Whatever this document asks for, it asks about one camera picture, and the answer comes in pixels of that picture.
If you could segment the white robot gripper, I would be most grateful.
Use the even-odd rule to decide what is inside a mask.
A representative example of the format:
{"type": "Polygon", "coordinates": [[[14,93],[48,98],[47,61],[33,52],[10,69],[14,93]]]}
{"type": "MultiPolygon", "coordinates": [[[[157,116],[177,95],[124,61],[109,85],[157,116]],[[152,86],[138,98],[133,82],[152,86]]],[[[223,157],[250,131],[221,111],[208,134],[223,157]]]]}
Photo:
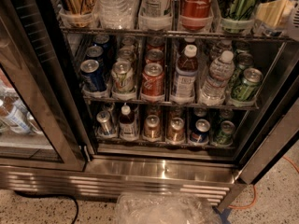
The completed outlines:
{"type": "Polygon", "coordinates": [[[299,3],[295,0],[261,3],[256,11],[256,19],[270,28],[283,28],[288,21],[289,38],[299,41],[299,3]]]}

